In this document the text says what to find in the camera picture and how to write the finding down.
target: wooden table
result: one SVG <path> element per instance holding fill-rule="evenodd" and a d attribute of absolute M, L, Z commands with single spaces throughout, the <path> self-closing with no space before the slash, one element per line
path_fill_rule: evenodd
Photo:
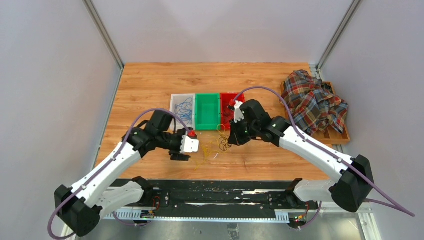
<path fill-rule="evenodd" d="M 280 84 L 294 70 L 310 70 L 307 63 L 127 63 L 119 84 L 96 164 L 121 141 L 140 112 L 169 109 L 171 94 L 239 92 L 266 86 L 280 92 Z M 263 89 L 245 93 L 256 99 L 271 117 L 284 116 L 278 98 Z M 196 131 L 200 144 L 216 141 L 217 131 Z M 198 180 L 291 181 L 328 179 L 298 155 L 270 143 L 251 141 L 204 161 L 202 148 L 186 161 L 171 161 L 167 150 L 156 149 L 128 168 L 121 178 Z"/>

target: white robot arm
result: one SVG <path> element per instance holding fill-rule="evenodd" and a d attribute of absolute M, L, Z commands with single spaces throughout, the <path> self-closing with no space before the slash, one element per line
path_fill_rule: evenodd
<path fill-rule="evenodd" d="M 373 189 L 344 164 L 354 166 L 369 180 L 374 181 L 368 159 L 361 155 L 353 158 L 338 152 L 295 129 L 281 116 L 271 118 L 254 99 L 245 103 L 235 102 L 234 120 L 230 125 L 229 144 L 240 146 L 250 140 L 272 143 L 296 153 L 329 176 L 329 180 L 319 181 L 295 179 L 289 191 L 296 201 L 334 201 L 341 208 L 354 213 Z"/>
<path fill-rule="evenodd" d="M 61 185 L 54 192 L 57 215 L 79 237 L 91 232 L 104 216 L 132 203 L 152 199 L 153 187 L 142 177 L 133 178 L 122 187 L 112 191 L 106 189 L 131 165 L 156 148 L 169 150 L 170 159 L 188 161 L 183 153 L 197 152 L 199 140 L 194 131 L 179 129 L 166 132 L 173 117 L 163 111 L 155 111 L 149 121 L 134 127 L 124 144 L 120 142 L 110 155 L 93 171 L 71 187 Z"/>

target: plaid cloth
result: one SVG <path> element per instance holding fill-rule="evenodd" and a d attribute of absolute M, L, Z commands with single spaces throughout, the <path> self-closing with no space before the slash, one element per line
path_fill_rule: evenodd
<path fill-rule="evenodd" d="M 323 88 L 323 81 L 305 70 L 294 71 L 283 83 L 281 97 L 286 101 L 294 122 L 308 135 L 332 126 L 343 133 L 348 104 Z"/>

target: white wall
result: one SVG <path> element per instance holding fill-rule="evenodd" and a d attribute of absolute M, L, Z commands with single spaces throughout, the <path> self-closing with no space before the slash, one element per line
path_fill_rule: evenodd
<path fill-rule="evenodd" d="M 322 70 L 349 103 L 348 151 L 416 214 L 374 206 L 384 240 L 424 236 L 423 23 L 422 0 L 364 0 Z"/>
<path fill-rule="evenodd" d="M 124 62 L 316 63 L 352 0 L 94 0 Z"/>
<path fill-rule="evenodd" d="M 0 2 L 0 239 L 49 239 L 54 191 L 92 168 L 119 74 L 82 1 Z"/>

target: black mount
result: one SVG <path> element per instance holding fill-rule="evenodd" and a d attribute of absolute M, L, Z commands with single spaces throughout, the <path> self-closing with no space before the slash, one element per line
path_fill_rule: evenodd
<path fill-rule="evenodd" d="M 139 184 L 144 190 L 140 203 L 148 203 L 152 198 L 153 186 L 151 186 L 146 179 L 140 176 L 133 178 L 131 181 Z M 72 188 L 67 188 L 64 185 L 58 187 L 56 191 L 54 191 L 54 203 L 56 208 L 70 195 L 72 195 Z M 79 199 L 77 196 L 74 196 L 57 213 L 57 216 L 62 219 L 62 221 L 68 225 L 78 237 L 83 237 L 89 234 L 97 226 L 97 224 L 99 224 L 99 214 L 103 209 L 101 206 L 97 205 L 90 208 L 84 202 L 84 198 Z"/>
<path fill-rule="evenodd" d="M 239 122 L 230 121 L 231 132 L 228 139 L 229 144 L 237 146 L 244 145 L 250 140 L 259 140 L 272 143 L 280 147 L 280 137 L 284 137 L 284 131 L 291 123 L 281 116 L 271 119 L 270 115 L 264 110 L 261 104 L 254 100 L 248 100 L 240 106 L 244 119 Z M 370 161 L 359 155 L 351 159 L 352 166 L 364 174 L 371 182 L 374 182 L 373 172 L 371 171 Z M 282 201 L 290 203 L 295 208 L 301 201 L 293 193 L 297 183 L 302 179 L 297 178 L 292 182 L 284 194 L 280 197 Z M 342 209 L 355 213 L 358 211 L 365 198 L 373 188 L 366 183 L 359 175 L 350 170 L 341 172 L 341 178 L 329 191 L 333 201 Z"/>

